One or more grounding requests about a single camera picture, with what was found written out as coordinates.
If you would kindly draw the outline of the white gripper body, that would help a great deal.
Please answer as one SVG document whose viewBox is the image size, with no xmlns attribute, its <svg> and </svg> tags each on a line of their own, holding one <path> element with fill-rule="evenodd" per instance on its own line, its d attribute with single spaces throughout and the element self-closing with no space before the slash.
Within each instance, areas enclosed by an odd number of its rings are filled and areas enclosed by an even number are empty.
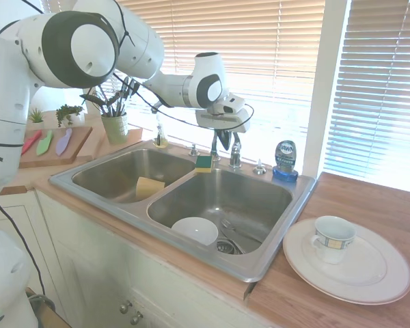
<svg viewBox="0 0 410 328">
<path fill-rule="evenodd" d="M 195 112 L 197 124 L 201 127 L 245 133 L 250 128 L 249 114 L 241 109 L 236 114 L 211 115 L 205 110 Z"/>
</svg>

